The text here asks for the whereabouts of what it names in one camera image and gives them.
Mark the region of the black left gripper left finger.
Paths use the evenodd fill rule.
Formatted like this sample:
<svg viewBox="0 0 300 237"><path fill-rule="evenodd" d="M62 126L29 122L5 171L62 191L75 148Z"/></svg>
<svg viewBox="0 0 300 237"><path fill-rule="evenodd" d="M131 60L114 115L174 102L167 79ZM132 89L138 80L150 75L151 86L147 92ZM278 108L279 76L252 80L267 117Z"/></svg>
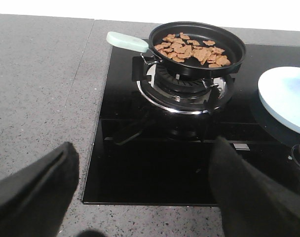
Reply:
<svg viewBox="0 0 300 237"><path fill-rule="evenodd" d="M0 180L0 237L57 236L78 181L70 142Z"/></svg>

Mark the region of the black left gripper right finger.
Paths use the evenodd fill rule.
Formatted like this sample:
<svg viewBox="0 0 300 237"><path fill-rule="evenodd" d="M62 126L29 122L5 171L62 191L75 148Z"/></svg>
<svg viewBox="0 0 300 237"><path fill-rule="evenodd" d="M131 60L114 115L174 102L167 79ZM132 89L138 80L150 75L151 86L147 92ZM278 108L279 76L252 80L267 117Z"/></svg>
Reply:
<svg viewBox="0 0 300 237"><path fill-rule="evenodd" d="M300 195L246 162L218 137L209 183L226 237L300 237Z"/></svg>

